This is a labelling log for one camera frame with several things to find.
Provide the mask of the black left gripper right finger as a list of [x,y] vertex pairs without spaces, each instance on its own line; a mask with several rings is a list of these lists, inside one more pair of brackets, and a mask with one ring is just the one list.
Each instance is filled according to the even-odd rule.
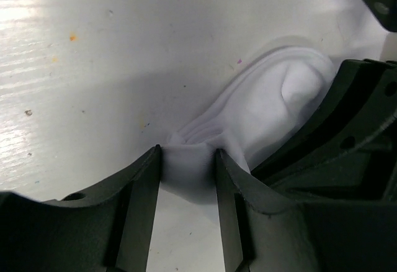
[[223,150],[214,173],[226,271],[395,271],[396,204],[289,198]]

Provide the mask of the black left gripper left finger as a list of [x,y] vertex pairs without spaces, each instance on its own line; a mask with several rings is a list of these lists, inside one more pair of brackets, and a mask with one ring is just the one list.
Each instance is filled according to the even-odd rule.
[[62,200],[1,193],[2,271],[145,271],[161,148]]

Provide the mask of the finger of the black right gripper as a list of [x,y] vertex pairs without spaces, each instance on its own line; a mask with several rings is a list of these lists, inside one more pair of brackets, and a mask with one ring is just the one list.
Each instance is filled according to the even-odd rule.
[[266,184],[347,155],[396,120],[396,62],[344,60],[307,123],[252,175]]

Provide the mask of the white sock black stripes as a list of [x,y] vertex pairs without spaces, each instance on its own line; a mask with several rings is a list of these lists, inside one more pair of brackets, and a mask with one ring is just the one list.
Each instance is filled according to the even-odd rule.
[[336,77],[320,51],[280,47],[265,53],[227,85],[197,118],[163,146],[164,189],[196,204],[213,204],[213,158],[224,150],[251,172],[314,113]]

